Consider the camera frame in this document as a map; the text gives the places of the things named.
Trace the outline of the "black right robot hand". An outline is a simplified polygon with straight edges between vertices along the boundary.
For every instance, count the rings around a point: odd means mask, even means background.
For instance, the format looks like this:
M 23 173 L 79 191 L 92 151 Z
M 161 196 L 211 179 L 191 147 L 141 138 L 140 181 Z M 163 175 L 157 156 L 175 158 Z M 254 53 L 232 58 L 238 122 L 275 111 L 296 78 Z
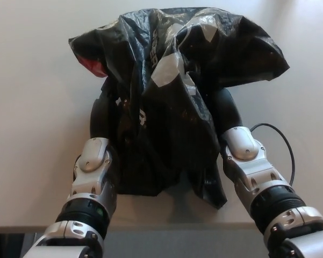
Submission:
M 222 135 L 229 129 L 243 126 L 241 116 L 232 95 L 226 88 L 211 93 L 210 113 L 217 135 Z

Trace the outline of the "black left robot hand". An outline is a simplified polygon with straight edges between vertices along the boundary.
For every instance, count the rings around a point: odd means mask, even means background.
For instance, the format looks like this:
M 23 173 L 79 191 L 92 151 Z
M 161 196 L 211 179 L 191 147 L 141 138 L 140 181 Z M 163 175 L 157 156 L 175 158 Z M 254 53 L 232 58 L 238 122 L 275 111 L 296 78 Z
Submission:
M 90 137 L 114 140 L 117 134 L 117 82 L 107 77 L 90 115 Z

